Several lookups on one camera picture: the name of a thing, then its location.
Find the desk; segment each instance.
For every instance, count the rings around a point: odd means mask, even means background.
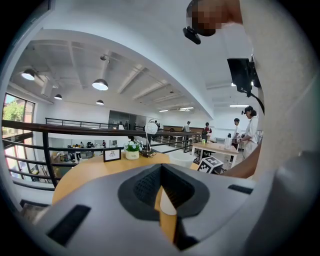
[[[194,143],[192,145],[192,152],[191,155],[193,156],[195,154],[195,150],[196,149],[200,149],[201,153],[200,153],[200,162],[202,160],[202,155],[204,150],[206,151],[210,151],[210,152],[217,152],[220,154],[224,154],[224,155],[230,155],[233,156],[233,161],[231,164],[231,168],[235,166],[236,160],[237,160],[237,155],[239,154],[238,150],[236,150],[236,148],[234,146],[231,146],[231,149],[225,149],[225,145],[224,144],[220,144],[220,143],[205,143],[203,144],[202,142],[198,142],[198,143]]]
[[[153,158],[140,156],[137,160],[128,160],[123,152],[121,160],[104,162],[103,155],[95,156],[81,164],[78,164],[63,176],[53,193],[52,204],[58,202],[60,199],[64,198],[83,184],[96,178],[152,164],[170,164],[170,158],[167,154],[157,153]],[[197,170],[198,165],[193,163],[191,165],[191,169]],[[161,194],[162,187],[156,196],[154,208],[160,213],[160,225],[162,230],[168,236],[170,241],[173,241],[177,216],[166,215],[160,210]]]

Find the ceiling light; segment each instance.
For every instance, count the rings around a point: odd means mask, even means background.
[[[100,91],[108,90],[108,83],[104,79],[97,79],[92,83],[92,86]]]
[[[97,103],[98,105],[104,105],[104,102],[103,102],[101,99],[97,100],[96,103]]]
[[[193,106],[191,106],[191,107],[182,107],[182,108],[180,108],[180,110],[193,110],[194,109],[194,107]]]
[[[249,105],[230,105],[230,108],[246,108],[249,107]]]
[[[32,69],[26,69],[21,76],[27,80],[35,80],[35,72]]]
[[[54,98],[57,99],[57,100],[62,100],[61,94],[57,94],[56,96],[54,96]]]

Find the white ceiling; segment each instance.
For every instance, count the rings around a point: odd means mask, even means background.
[[[121,0],[106,2],[110,7],[129,6],[132,12],[149,17],[159,26],[165,26],[174,35],[182,38],[181,47],[198,67],[206,84],[206,95],[212,99],[215,107],[227,107],[230,104],[251,104],[256,101],[246,98],[244,93],[231,87],[231,75],[227,63],[228,58],[248,58],[252,46],[241,25],[232,25],[218,30],[212,37],[202,37],[201,45],[184,38],[182,28],[186,25],[186,7],[190,0]],[[106,61],[100,57],[107,56]],[[109,90],[126,96],[158,110],[177,109],[194,105],[194,100],[184,96],[179,90],[168,84],[166,80],[151,73],[148,67],[142,66],[111,49],[91,44],[65,40],[33,40],[19,59],[12,80],[17,84],[30,84],[21,80],[20,73],[26,68],[33,68],[39,74],[51,74],[54,83],[62,90],[94,90],[92,82],[104,78]],[[39,90],[32,90],[40,95]]]

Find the picture frame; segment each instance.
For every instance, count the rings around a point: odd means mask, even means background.
[[[103,149],[103,162],[121,160],[121,149]]]

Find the wooden counter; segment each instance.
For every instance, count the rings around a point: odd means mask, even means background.
[[[53,193],[52,204],[61,200],[83,184],[96,178],[152,164],[170,164],[170,158],[167,154],[157,153],[153,158],[140,156],[140,158],[137,160],[127,160],[125,157],[125,153],[122,153],[121,160],[104,162],[103,155],[95,156],[89,160],[82,162],[81,164],[78,164],[63,176]],[[191,165],[191,169],[197,170],[198,165],[193,163]],[[166,215],[161,211],[161,194],[162,187],[160,188],[156,196],[154,208],[159,211],[160,226],[163,232],[167,235],[169,240],[173,242],[177,216]]]

